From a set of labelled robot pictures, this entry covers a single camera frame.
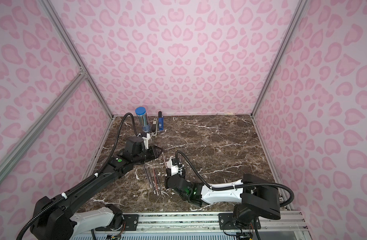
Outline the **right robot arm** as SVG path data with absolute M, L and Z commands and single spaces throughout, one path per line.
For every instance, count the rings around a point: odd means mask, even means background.
M 230 190 L 214 191 L 204 183 L 191 183 L 181 175 L 175 174 L 166 177 L 164 185 L 184 201 L 199 208 L 221 202 L 235 203 L 232 224 L 238 229 L 248 229 L 259 217 L 269 220 L 281 219 L 278 188 L 272 186 L 236 188 L 237 185 L 264 181 L 251 174 L 245 174 L 241 180 L 213 185 L 215 188 L 231 187 Z

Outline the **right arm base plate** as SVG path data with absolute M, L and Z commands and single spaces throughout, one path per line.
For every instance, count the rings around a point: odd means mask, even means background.
M 233 213 L 220 213 L 218 214 L 218 220 L 221 230 L 251 230 L 251 227 L 254 229 L 258 227 L 258 230 L 261 229 L 261 224 L 258 219 L 251 220 L 248 224 L 234 218 Z

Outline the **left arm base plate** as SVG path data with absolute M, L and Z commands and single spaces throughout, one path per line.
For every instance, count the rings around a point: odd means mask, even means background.
M 138 214 L 124 214 L 123 215 L 125 228 L 124 231 L 136 231 L 138 225 Z

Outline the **dark pencil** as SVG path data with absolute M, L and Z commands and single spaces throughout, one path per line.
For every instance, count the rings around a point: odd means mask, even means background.
M 151 174 L 151 171 L 150 171 L 149 167 L 147 168 L 147 172 L 148 172 L 148 175 L 149 175 L 149 178 L 150 178 L 150 184 L 153 188 L 153 192 L 154 192 L 155 195 L 158 195 L 158 191 L 157 191 L 157 188 L 156 188 L 156 185 L 155 185 L 155 181 L 154 181 L 153 175 Z
M 148 181 L 148 183 L 149 183 L 150 187 L 152 188 L 152 190 L 153 190 L 153 192 L 154 192 L 154 194 L 155 194 L 154 186 L 153 186 L 153 183 L 152 183 L 152 181 L 151 181 L 151 178 L 150 178 L 150 175 L 149 175 L 149 173 L 148 173 L 148 170 L 146 169 L 145 164 L 143 164 L 142 166 L 143 166 L 144 172 L 145 172 L 145 174 L 146 174 L 147 181 Z

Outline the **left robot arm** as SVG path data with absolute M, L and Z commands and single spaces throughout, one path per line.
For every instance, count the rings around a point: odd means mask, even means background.
M 20 230 L 17 239 L 23 239 L 30 231 L 38 240 L 69 240 L 78 225 L 72 216 L 83 204 L 134 166 L 156 160 L 162 153 L 163 148 L 156 145 L 146 147 L 142 137 L 127 138 L 124 149 L 109 157 L 96 173 L 52 199 L 38 200 L 33 217 Z

